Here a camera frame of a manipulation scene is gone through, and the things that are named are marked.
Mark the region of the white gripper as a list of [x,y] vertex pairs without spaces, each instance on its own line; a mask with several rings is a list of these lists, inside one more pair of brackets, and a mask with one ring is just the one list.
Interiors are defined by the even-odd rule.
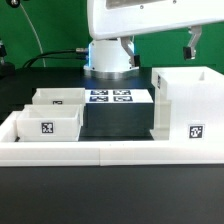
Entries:
[[131,66],[139,67],[140,56],[125,36],[189,27],[191,37],[183,56],[193,60],[202,35],[202,27],[197,25],[224,21],[224,0],[87,0],[87,16],[93,39],[121,37]]

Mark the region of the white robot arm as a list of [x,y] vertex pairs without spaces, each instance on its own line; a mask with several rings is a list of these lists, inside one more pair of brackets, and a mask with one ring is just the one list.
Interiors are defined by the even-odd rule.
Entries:
[[140,67],[136,35],[188,28],[183,55],[193,59],[202,26],[224,21],[224,0],[87,0],[87,19],[92,42],[85,72],[119,79]]

